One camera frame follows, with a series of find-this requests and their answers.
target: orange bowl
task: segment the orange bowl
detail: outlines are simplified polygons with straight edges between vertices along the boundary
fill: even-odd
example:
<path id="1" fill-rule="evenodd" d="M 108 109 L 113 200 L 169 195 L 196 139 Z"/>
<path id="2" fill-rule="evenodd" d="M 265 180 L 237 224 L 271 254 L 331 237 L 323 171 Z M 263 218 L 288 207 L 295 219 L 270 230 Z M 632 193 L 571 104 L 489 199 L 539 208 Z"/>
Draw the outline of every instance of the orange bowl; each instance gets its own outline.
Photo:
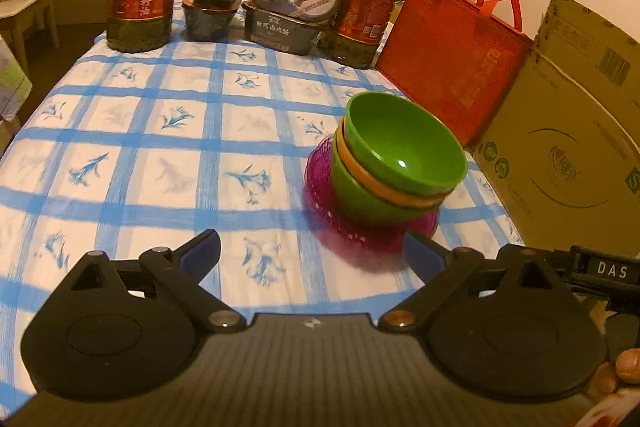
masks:
<path id="1" fill-rule="evenodd" d="M 441 204 L 450 194 L 450 192 L 447 192 L 446 194 L 436 194 L 433 196 L 407 194 L 406 192 L 395 190 L 374 178 L 357 162 L 353 154 L 351 154 L 347 142 L 344 139 L 344 118 L 340 120 L 338 128 L 335 130 L 334 139 L 338 146 L 338 155 L 346 169 L 349 171 L 349 174 L 353 176 L 353 179 L 355 179 L 360 185 L 371 192 L 371 194 L 379 197 L 381 200 L 393 203 L 395 206 L 404 206 L 408 208 L 432 208 Z"/>

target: stack of bowls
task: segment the stack of bowls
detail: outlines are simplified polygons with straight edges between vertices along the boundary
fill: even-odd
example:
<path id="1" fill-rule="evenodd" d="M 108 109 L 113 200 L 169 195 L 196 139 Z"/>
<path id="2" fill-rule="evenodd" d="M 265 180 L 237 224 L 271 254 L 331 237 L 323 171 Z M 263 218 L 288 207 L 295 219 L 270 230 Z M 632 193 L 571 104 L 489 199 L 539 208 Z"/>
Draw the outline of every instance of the stack of bowls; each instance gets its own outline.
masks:
<path id="1" fill-rule="evenodd" d="M 331 182 L 346 217 L 398 225 L 436 210 L 466 176 L 462 146 L 415 103 L 363 92 L 335 131 Z"/>

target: green symbol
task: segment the green symbol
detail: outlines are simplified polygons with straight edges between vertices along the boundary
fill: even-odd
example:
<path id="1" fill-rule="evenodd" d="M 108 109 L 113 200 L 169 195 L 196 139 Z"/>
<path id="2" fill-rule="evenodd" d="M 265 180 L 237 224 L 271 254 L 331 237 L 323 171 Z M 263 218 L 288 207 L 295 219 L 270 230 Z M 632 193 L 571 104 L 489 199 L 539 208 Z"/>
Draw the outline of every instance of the green symbol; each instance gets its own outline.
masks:
<path id="1" fill-rule="evenodd" d="M 487 142 L 484 146 L 484 159 L 488 162 L 494 161 L 498 157 L 498 146 L 495 142 Z"/>
<path id="2" fill-rule="evenodd" d="M 640 192 L 640 171 L 637 167 L 634 167 L 631 173 L 626 177 L 625 183 L 633 194 L 638 194 L 638 192 Z"/>
<path id="3" fill-rule="evenodd" d="M 498 174 L 498 178 L 505 179 L 509 175 L 509 161 L 507 158 L 500 158 L 495 163 L 495 173 Z"/>

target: pink glass plate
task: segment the pink glass plate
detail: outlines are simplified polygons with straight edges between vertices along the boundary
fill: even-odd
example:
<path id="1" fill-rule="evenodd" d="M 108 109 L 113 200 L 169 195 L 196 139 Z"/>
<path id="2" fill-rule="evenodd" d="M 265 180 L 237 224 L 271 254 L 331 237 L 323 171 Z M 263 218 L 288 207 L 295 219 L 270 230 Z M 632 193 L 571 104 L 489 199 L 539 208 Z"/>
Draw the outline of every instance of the pink glass plate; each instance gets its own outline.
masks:
<path id="1" fill-rule="evenodd" d="M 331 171 L 331 152 L 333 137 L 327 137 L 309 155 L 305 170 L 305 192 L 308 213 L 315 221 L 331 227 L 343 240 L 367 250 L 399 253 L 402 251 L 402 238 L 408 229 L 417 230 L 431 237 L 438 227 L 440 210 L 428 212 L 423 216 L 395 227 L 369 228 L 352 223 L 347 219 L 335 199 L 334 186 L 329 175 Z"/>

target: red tote bag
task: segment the red tote bag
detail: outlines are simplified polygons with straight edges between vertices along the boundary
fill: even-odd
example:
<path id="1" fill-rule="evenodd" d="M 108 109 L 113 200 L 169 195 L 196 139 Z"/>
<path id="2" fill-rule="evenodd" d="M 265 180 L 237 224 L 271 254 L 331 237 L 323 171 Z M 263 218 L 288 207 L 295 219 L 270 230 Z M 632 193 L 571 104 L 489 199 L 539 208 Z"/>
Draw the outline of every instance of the red tote bag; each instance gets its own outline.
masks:
<path id="1" fill-rule="evenodd" d="M 491 122 L 532 41 L 492 15 L 503 0 L 406 0 L 376 68 L 438 117 L 463 146 Z"/>

